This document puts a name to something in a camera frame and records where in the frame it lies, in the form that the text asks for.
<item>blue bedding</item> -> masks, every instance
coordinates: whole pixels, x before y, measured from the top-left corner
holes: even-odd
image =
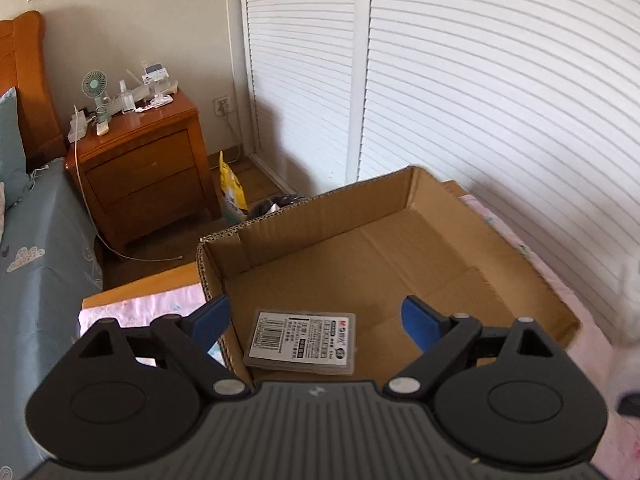
[[[2,478],[23,478],[40,463],[25,405],[76,338],[82,300],[102,290],[95,231],[64,161],[37,173],[33,189],[7,210],[0,243]]]

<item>nightstand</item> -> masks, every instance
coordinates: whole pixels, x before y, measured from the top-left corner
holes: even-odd
[[[119,252],[128,242],[203,208],[220,207],[202,140],[198,109],[174,102],[141,114],[117,114],[109,133],[92,126],[78,142],[82,187],[98,229]],[[66,169],[78,186],[74,146]]]

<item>white label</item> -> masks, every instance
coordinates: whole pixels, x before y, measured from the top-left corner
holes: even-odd
[[[347,365],[349,318],[261,312],[249,357]]]

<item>pillow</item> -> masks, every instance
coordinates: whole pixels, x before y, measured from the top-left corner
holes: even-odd
[[[0,97],[0,182],[4,182],[5,207],[11,207],[29,190],[20,130],[18,129],[18,99],[15,88]]]
[[[4,233],[4,182],[0,182],[0,244]]]

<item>power cord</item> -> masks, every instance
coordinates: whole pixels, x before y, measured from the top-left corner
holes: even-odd
[[[231,136],[234,138],[235,142],[238,142],[238,137],[236,136],[236,132],[231,127],[231,121],[229,121],[229,112],[224,112],[224,117],[225,117],[226,125],[229,127],[229,131],[231,131]],[[237,146],[238,146],[238,154],[236,155],[236,158],[234,160],[228,161],[227,164],[233,164],[234,162],[237,162],[238,160],[240,160],[240,155],[242,155],[242,142],[240,142]],[[220,165],[216,164],[215,166],[211,166],[209,169],[217,170],[219,167]]]
[[[76,127],[75,127],[75,131],[76,131],[76,135],[78,134],[78,108],[74,105],[74,110],[76,112]],[[91,224],[94,226],[95,229],[95,234],[97,235],[98,239],[104,244],[104,246],[110,250],[113,254],[116,254],[117,256],[121,257],[121,258],[125,258],[127,260],[133,260],[135,262],[152,262],[152,263],[159,263],[159,262],[174,262],[176,260],[182,260],[184,257],[183,256],[178,256],[177,258],[162,258],[160,260],[151,260],[151,259],[147,259],[147,258],[133,258],[132,256],[126,256],[125,254],[121,254],[118,251],[116,251],[116,249],[113,249],[106,241],[104,238],[102,238],[102,236],[100,236],[100,231],[98,230],[98,226],[95,224],[94,222],[94,217],[91,215],[91,210],[89,209],[89,204],[86,201],[86,196],[84,195],[84,186],[82,186],[82,178],[80,178],[80,166],[78,165],[78,139],[75,139],[74,141],[74,158],[76,160],[76,173],[78,174],[78,185],[80,186],[80,194],[82,195],[82,200],[84,201],[84,207],[86,208],[86,211],[89,215],[89,220],[91,220]]]

